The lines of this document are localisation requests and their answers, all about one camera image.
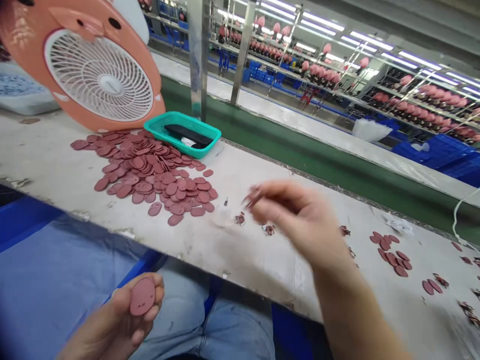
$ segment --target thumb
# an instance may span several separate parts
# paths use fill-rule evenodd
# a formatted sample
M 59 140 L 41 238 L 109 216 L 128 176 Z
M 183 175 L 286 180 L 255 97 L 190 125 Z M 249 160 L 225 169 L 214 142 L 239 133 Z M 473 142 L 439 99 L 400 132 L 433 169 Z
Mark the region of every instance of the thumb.
M 290 239 L 297 233 L 300 225 L 296 215 L 278 202 L 265 197 L 251 208 L 251 213 L 256 219 L 274 223 Z
M 112 334 L 129 314 L 131 290 L 116 289 L 110 301 L 90 315 L 73 334 L 58 359 L 100 359 L 110 346 Z

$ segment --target fan grille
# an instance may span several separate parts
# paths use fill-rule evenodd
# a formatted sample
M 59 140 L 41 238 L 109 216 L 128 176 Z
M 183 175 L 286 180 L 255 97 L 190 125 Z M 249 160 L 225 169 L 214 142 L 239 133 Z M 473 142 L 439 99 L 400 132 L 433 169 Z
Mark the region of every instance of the fan grille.
M 145 117 L 154 94 L 148 76 L 122 47 L 105 37 L 88 42 L 70 30 L 45 43 L 51 75 L 66 95 L 105 119 L 132 122 Z

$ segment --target pink oval pad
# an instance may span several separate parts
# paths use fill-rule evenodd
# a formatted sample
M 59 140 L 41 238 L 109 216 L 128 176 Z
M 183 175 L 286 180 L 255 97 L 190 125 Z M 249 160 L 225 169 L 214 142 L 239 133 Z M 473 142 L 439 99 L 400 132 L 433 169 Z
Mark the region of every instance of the pink oval pad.
M 140 316 L 145 314 L 155 302 L 155 283 L 150 277 L 145 277 L 131 290 L 130 314 Z

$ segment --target black insole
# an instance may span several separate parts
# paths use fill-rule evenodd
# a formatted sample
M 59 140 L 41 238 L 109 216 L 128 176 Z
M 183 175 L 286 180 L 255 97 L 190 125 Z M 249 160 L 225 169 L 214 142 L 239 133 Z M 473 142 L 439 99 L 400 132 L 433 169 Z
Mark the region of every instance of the black insole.
M 169 135 L 182 141 L 182 138 L 187 138 L 195 142 L 192 146 L 194 149 L 204 149 L 213 141 L 213 139 L 199 134 L 196 131 L 190 130 L 182 125 L 165 125 L 165 129 L 169 132 Z

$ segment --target green conveyor belt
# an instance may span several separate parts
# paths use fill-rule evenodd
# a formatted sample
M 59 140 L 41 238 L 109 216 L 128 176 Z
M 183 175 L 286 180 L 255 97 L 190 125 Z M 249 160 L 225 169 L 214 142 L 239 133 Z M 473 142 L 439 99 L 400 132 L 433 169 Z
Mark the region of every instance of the green conveyor belt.
M 189 87 L 163 76 L 161 92 L 167 111 L 191 115 Z M 458 200 L 451 196 L 212 97 L 206 114 L 207 123 L 230 141 L 452 233 Z M 460 207 L 457 231 L 478 245 L 479 219 L 479 208 Z

